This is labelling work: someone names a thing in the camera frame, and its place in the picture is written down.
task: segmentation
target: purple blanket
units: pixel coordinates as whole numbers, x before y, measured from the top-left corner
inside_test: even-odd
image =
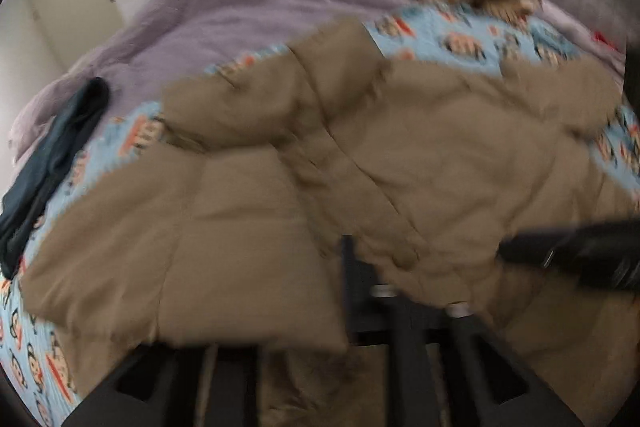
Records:
[[[363,19],[408,0],[151,0],[136,19],[22,110],[10,133],[16,162],[78,87],[93,76],[110,84],[103,121],[159,98],[161,87],[245,51],[285,42],[340,14]]]

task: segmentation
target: bedsheet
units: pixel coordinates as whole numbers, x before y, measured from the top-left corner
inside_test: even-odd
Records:
[[[469,6],[411,6],[365,26],[387,57],[433,60],[486,74],[499,75],[499,63],[504,56],[521,55],[533,62],[546,60],[557,64],[580,53],[551,26],[536,18],[530,18],[525,30],[518,30],[477,14]],[[209,74],[228,73],[284,50],[286,46],[276,44],[258,52],[241,54],[231,62],[210,65],[204,70]],[[134,161],[147,145],[162,139],[161,110],[159,102],[146,102],[128,116],[108,121],[101,136],[76,156],[74,168],[49,201],[31,235],[14,281],[0,277],[0,364],[25,404],[44,426],[61,425],[78,405],[79,397],[53,326],[31,317],[22,307],[21,276],[37,255],[57,216],[91,190],[102,176]],[[618,119],[590,145],[593,156],[613,175],[628,174],[615,152],[620,150],[622,143],[632,144],[628,146],[629,154],[635,156],[638,164],[639,142],[634,141],[637,136],[640,134],[635,115],[621,107]],[[609,156],[603,154],[605,140],[617,145],[610,147]],[[637,174],[635,182],[640,187]],[[625,186],[633,192],[633,187]]]

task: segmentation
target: jacket sleeve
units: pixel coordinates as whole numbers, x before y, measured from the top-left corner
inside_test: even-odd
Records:
[[[166,125],[207,150],[299,136],[361,97],[383,60],[359,21],[341,20],[246,70],[172,84],[162,96]]]
[[[503,60],[504,85],[511,96],[542,120],[582,135],[597,133],[622,100],[609,72],[588,55],[558,67]]]

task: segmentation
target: dark blue clothing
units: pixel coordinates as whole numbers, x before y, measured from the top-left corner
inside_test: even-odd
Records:
[[[33,225],[47,201],[71,169],[74,157],[89,140],[109,104],[109,86],[89,80],[57,115],[14,185],[2,198],[0,267],[12,279],[17,272]]]

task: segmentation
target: cartoon print bedsheet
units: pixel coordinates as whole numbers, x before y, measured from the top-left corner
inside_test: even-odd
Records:
[[[415,6],[366,24],[387,57],[434,60],[451,66],[500,75],[500,60],[526,57],[557,64],[578,54],[551,26],[530,18],[520,29],[476,14],[468,6]],[[277,45],[247,53],[206,73],[233,73],[286,51]],[[31,234],[13,281],[0,275],[0,364],[33,416],[45,427],[60,427],[79,404],[72,376],[53,325],[27,314],[20,298],[20,279],[38,253],[55,219],[105,173],[134,161],[145,147],[162,139],[161,105],[148,102],[126,118],[114,119],[102,136],[78,153],[71,172],[47,204]],[[596,162],[629,191],[640,194],[640,130],[631,110],[620,107],[615,121],[590,149]]]

